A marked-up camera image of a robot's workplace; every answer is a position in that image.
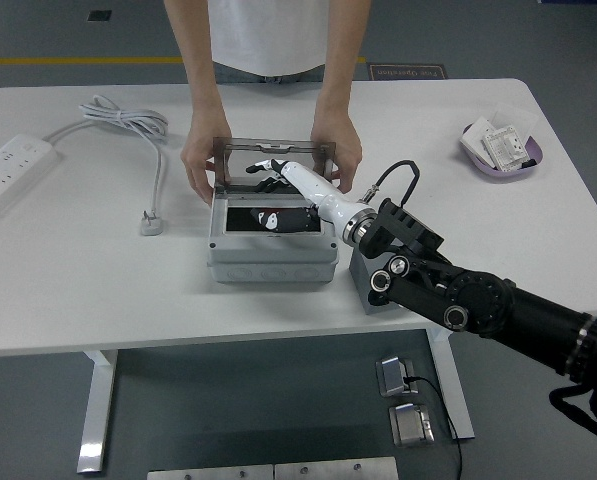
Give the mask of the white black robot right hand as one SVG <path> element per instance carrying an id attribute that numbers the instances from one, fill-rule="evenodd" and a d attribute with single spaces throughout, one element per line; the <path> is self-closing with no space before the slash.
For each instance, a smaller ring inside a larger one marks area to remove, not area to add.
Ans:
<path id="1" fill-rule="evenodd" d="M 248 174 L 258 171 L 273 171 L 273 180 L 295 187 L 315 206 L 319 217 L 333 225 L 336 236 L 347 245 L 359 244 L 377 216 L 377 211 L 366 202 L 349 200 L 330 182 L 300 163 L 266 159 L 246 168 Z"/>

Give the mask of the person's right hand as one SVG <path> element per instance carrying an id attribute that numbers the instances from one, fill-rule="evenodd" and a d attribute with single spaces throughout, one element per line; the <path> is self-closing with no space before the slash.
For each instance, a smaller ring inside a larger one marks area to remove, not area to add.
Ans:
<path id="1" fill-rule="evenodd" d="M 212 204 L 214 189 L 208 180 L 208 171 L 214 170 L 214 139 L 231 136 L 224 108 L 221 105 L 203 106 L 193 110 L 190 130 L 180 158 L 188 182 L 207 205 Z"/>

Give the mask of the person's left hand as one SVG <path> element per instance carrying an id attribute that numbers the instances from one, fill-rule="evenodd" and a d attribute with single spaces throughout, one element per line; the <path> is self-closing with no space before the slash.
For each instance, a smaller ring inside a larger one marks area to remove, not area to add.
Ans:
<path id="1" fill-rule="evenodd" d="M 362 146 L 357 131 L 345 111 L 317 109 L 314 114 L 310 139 L 314 142 L 335 144 L 336 171 L 333 177 L 339 181 L 338 189 L 348 193 L 362 161 Z"/>

